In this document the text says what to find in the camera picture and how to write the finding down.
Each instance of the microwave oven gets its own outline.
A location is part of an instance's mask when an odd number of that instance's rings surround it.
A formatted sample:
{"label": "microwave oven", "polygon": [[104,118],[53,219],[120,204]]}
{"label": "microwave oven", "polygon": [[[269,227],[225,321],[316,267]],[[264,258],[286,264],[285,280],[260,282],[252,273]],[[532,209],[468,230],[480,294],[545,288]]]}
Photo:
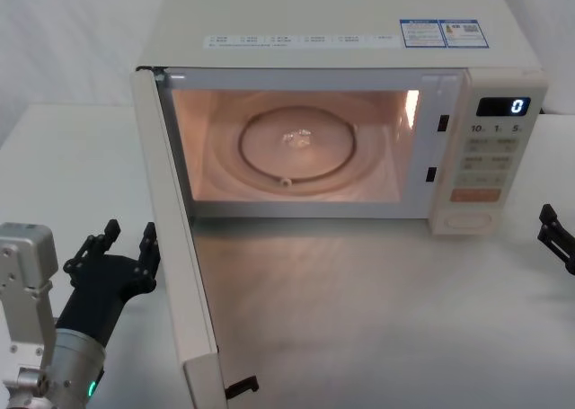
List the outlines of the microwave oven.
{"label": "microwave oven", "polygon": [[164,0],[132,85],[199,409],[225,395],[195,221],[420,218],[434,235],[489,234],[547,90],[504,0]]}

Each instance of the microwave light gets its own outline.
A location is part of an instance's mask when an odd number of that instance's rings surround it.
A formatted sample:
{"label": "microwave light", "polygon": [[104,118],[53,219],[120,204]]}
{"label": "microwave light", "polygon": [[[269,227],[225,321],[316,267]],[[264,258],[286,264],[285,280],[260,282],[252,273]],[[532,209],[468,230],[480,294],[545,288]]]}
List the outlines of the microwave light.
{"label": "microwave light", "polygon": [[407,92],[407,97],[405,98],[405,113],[407,115],[407,122],[410,125],[410,129],[413,129],[413,125],[415,124],[415,111],[417,110],[419,99],[419,90],[410,90]]}

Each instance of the blue label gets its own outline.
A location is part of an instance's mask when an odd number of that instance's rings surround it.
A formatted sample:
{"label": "blue label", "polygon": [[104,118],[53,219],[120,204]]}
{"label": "blue label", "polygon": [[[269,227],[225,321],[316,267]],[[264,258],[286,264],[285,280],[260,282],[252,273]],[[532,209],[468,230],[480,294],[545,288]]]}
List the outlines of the blue label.
{"label": "blue label", "polygon": [[489,44],[477,20],[438,20],[448,48],[487,49]]}
{"label": "blue label", "polygon": [[438,20],[400,20],[405,48],[445,48]]}

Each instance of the microwave control panel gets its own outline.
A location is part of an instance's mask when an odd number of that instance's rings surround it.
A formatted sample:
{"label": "microwave control panel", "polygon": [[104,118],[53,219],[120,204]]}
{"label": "microwave control panel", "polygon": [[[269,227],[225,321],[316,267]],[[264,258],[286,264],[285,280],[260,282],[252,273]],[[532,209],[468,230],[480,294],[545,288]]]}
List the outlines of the microwave control panel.
{"label": "microwave control panel", "polygon": [[470,69],[430,214],[434,234],[489,234],[543,103],[541,70]]}
{"label": "microwave control panel", "polygon": [[484,97],[466,127],[464,150],[456,168],[452,202],[497,202],[526,132],[528,97]]}

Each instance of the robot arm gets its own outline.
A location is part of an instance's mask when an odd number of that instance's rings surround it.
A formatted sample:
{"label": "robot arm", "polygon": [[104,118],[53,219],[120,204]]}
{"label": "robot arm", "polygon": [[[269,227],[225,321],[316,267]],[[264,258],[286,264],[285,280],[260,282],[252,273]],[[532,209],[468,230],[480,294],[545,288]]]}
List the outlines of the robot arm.
{"label": "robot arm", "polygon": [[52,233],[47,227],[0,226],[0,298],[10,334],[4,384],[41,396],[46,391],[46,367],[52,361],[56,330],[48,293],[58,270]]}
{"label": "robot arm", "polygon": [[153,223],[137,261],[105,254],[119,232],[111,220],[66,262],[75,290],[54,326],[48,291],[58,261],[50,230],[0,226],[0,298],[12,340],[1,379],[10,391],[9,409],[83,409],[92,397],[124,305],[154,290],[160,262]]}
{"label": "robot arm", "polygon": [[575,275],[575,237],[559,223],[557,213],[549,204],[543,205],[539,220],[542,225],[537,238],[565,262],[570,274]]}

